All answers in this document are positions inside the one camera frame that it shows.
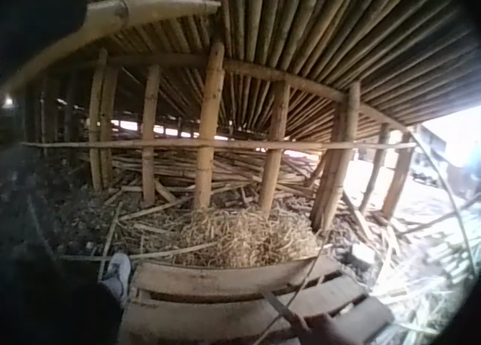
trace bamboo ceiling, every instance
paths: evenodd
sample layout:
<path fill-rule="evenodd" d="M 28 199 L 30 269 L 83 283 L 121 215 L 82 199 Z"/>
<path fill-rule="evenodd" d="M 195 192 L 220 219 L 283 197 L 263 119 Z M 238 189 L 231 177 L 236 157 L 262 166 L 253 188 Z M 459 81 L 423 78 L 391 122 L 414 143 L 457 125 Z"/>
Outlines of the bamboo ceiling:
<path fill-rule="evenodd" d="M 120 32 L 90 44 L 62 65 L 130 53 L 207 55 L 216 32 L 227 58 L 276 68 L 347 91 L 362 80 L 362 100 L 412 125 L 477 105 L 478 41 L 455 0 L 218 0 L 218 15 L 187 17 Z M 92 71 L 79 71 L 88 102 Z M 147 67 L 123 68 L 116 110 L 141 113 Z M 197 120 L 204 70 L 166 68 L 158 113 Z M 219 124 L 266 132 L 272 98 L 267 81 L 227 73 Z M 291 91 L 287 135 L 328 141 L 335 104 Z M 380 124 L 364 115 L 358 138 Z"/>

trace foot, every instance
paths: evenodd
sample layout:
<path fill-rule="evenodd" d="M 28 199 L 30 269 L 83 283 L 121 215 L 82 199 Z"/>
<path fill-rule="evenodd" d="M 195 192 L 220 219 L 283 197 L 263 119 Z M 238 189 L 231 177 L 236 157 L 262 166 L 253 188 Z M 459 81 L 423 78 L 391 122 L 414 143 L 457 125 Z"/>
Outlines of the foot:
<path fill-rule="evenodd" d="M 131 269 L 129 257 L 125 253 L 115 253 L 102 280 L 102 283 L 106 285 L 123 307 L 127 302 Z"/>

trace hand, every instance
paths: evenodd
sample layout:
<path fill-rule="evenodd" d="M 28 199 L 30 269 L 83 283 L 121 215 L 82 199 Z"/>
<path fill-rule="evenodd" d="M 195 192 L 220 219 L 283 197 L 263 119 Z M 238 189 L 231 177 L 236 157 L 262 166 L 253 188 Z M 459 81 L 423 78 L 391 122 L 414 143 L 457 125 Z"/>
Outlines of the hand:
<path fill-rule="evenodd" d="M 361 345 L 343 334 L 328 314 L 305 319 L 310 331 L 306 330 L 303 322 L 304 319 L 299 318 L 297 323 L 291 324 L 302 345 Z"/>

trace dry straw pile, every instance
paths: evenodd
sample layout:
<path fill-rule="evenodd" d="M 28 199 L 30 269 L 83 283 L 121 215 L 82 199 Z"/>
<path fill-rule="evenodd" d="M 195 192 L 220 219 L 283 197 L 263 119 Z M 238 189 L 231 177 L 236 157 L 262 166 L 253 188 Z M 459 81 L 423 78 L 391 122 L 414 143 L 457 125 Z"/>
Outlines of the dry straw pile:
<path fill-rule="evenodd" d="M 319 245 L 304 215 L 277 208 L 265 219 L 255 209 L 192 213 L 180 247 L 216 241 L 214 247 L 173 258 L 176 265 L 245 268 L 315 256 Z"/>

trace wooden bench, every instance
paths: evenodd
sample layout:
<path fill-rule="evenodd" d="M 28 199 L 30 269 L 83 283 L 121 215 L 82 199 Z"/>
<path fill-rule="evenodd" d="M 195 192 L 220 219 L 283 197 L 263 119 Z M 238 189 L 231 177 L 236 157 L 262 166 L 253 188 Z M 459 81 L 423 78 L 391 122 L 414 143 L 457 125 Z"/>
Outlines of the wooden bench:
<path fill-rule="evenodd" d="M 249 343 L 277 316 L 261 292 L 284 304 L 301 285 L 312 259 L 242 269 L 182 268 L 143 262 L 132 280 L 121 343 L 208 341 Z M 290 307 L 304 317 L 329 313 L 349 336 L 371 340 L 393 318 L 389 309 L 323 257 Z M 270 339 L 294 337 L 280 319 Z"/>

